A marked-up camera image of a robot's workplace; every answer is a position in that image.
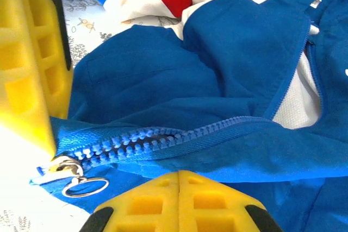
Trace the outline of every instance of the zipper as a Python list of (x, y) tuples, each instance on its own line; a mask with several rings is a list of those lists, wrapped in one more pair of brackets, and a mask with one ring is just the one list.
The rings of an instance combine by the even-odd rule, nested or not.
[(195, 141), (201, 137), (242, 123), (271, 122), (264, 118), (240, 116), (229, 118), (191, 131), (171, 128), (145, 128), (110, 137), (101, 142), (73, 148), (66, 155), (77, 159), (84, 170), (126, 160), (153, 160), (153, 153)]
[(291, 80), (287, 84), (287, 88), (281, 92), (280, 98), (277, 99), (278, 102), (276, 103), (276, 106), (270, 112), (268, 110), (265, 112), (265, 114), (264, 114), (265, 118), (273, 119), (276, 116), (277, 111), (279, 110), (280, 106), (282, 105), (283, 100), (285, 99), (285, 96), (287, 95), (287, 93), (289, 91), (291, 81), (293, 80), (293, 78), (295, 76), (296, 68), (297, 68), (297, 65), (299, 64), (299, 61), (300, 61), (300, 58), (301, 58), (301, 54), (306, 49), (306, 44), (307, 44), (307, 41), (308, 41), (308, 38), (309, 38), (310, 28), (311, 28), (311, 22), (310, 22), (310, 18), (308, 18), (308, 21), (307, 21), (307, 24), (306, 24), (306, 37), (303, 39), (303, 41), (301, 43), (301, 49), (300, 49), (301, 51), (297, 53), (296, 66), (295, 66), (295, 69), (294, 69), (294, 73), (293, 73), (293, 75), (291, 77)]
[(307, 57), (309, 60), (310, 72), (313, 76), (314, 84), (316, 86), (316, 90), (318, 91), (318, 96), (319, 96), (319, 101), (320, 101), (321, 113), (320, 113), (319, 119), (317, 120), (317, 123), (318, 123), (323, 116), (323, 112), (325, 109), (325, 102), (324, 102), (324, 98), (323, 98), (324, 96), (322, 93), (320, 78), (319, 78), (319, 75), (317, 73), (318, 70), (316, 70), (316, 60), (315, 60), (315, 56), (313, 54), (314, 47), (315, 47), (314, 44), (308, 43), (306, 51), (307, 51)]
[[(41, 185), (72, 177), (71, 182), (63, 188), (63, 195), (66, 197), (86, 197), (104, 190), (109, 184), (104, 178), (84, 177), (84, 171), (86, 170), (104, 164), (122, 163), (126, 160), (153, 159), (153, 153), (159, 150), (179, 146), (189, 141), (196, 141), (202, 137), (244, 123), (275, 124), (273, 121), (264, 118), (239, 116), (191, 131), (163, 127), (138, 129), (122, 135), (108, 137), (98, 143), (70, 149), (54, 158), (48, 165), (38, 167), (40, 176), (33, 178), (31, 183)], [(100, 189), (84, 194), (69, 192), (74, 186), (92, 181), (104, 181), (105, 184)]]

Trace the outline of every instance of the white mesh lining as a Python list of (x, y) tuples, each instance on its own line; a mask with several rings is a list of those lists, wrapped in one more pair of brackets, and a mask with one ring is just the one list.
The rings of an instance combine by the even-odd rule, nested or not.
[(273, 120), (289, 129), (307, 127), (318, 120), (320, 111), (319, 94), (309, 61), (302, 53), (290, 88)]

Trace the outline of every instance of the yellow plastic piece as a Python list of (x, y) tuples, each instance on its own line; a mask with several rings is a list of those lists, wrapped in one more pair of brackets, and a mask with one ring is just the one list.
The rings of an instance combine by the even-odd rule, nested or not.
[(169, 173), (100, 205), (103, 232), (259, 232), (245, 210), (256, 199), (189, 171)]
[(0, 126), (37, 146), (42, 162), (56, 153), (49, 116), (67, 117), (64, 55), (52, 0), (0, 0)]

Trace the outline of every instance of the clothing pile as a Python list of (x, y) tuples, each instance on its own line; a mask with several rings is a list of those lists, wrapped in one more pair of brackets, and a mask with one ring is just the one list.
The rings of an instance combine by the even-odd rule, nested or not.
[(57, 156), (110, 185), (44, 189), (93, 212), (189, 170), (258, 199), (284, 231), (348, 231), (348, 0), (99, 1), (118, 22), (181, 21), (134, 25), (77, 64), (69, 119), (51, 120)]

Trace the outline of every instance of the blue zipper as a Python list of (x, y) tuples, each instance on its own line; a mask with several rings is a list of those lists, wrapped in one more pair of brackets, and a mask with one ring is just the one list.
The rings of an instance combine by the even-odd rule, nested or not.
[(317, 66), (316, 66), (316, 59), (315, 59), (315, 55), (313, 54), (313, 49), (315, 48), (315, 45), (312, 43), (308, 43), (306, 51), (307, 51), (307, 56), (308, 56), (308, 60), (309, 60), (309, 67), (310, 67), (310, 72), (313, 76), (313, 80), (314, 80), (314, 84), (316, 86), (316, 89), (318, 91), (318, 95), (319, 95), (319, 101), (320, 101), (320, 117), (317, 120), (317, 122), (315, 124), (317, 124), (320, 119), (323, 117), (324, 112), (325, 112), (325, 108), (326, 108), (326, 103), (324, 101), (324, 94), (323, 94), (323, 88), (322, 88), (322, 84), (320, 81), (320, 76), (319, 76), (319, 71), (317, 70)]
[(273, 126), (276, 124), (264, 118), (240, 116), (229, 118), (191, 131), (183, 131), (172, 128), (149, 127), (142, 128), (128, 133), (107, 137), (103, 141), (79, 146), (66, 151), (62, 155), (69, 156), (81, 163), (83, 170), (88, 170), (104, 164), (122, 163), (126, 161), (151, 160), (153, 153), (171, 147), (185, 144), (184, 148), (176, 148), (176, 152), (171, 156), (181, 155), (190, 150), (202, 149), (200, 146), (193, 146), (189, 149), (188, 142), (199, 142), (199, 139), (208, 135), (216, 134), (221, 130), (229, 130), (236, 125), (248, 123), (268, 123)]
[(305, 34), (305, 37), (303, 38), (303, 41), (301, 42), (300, 47), (298, 48), (297, 56), (296, 56), (297, 60), (294, 61), (294, 62), (296, 62), (296, 65), (294, 65), (294, 72), (290, 78), (290, 81), (286, 81), (287, 87), (285, 89), (281, 90), (279, 94), (275, 95), (275, 99), (277, 100), (277, 103), (275, 106), (272, 106), (272, 104), (269, 106), (269, 108), (266, 110), (266, 112), (264, 114), (265, 118), (273, 119), (276, 116), (277, 111), (279, 110), (280, 106), (282, 105), (283, 100), (285, 99), (285, 96), (287, 95), (287, 93), (289, 91), (291, 81), (293, 80), (293, 78), (295, 76), (296, 68), (297, 68), (297, 65), (299, 64), (299, 61), (301, 58), (301, 54), (306, 49), (306, 44), (307, 44), (307, 41), (309, 38), (310, 25), (311, 25), (310, 18), (308, 17), (308, 22), (306, 23), (306, 25), (304, 27), (304, 31), (306, 32), (306, 34)]

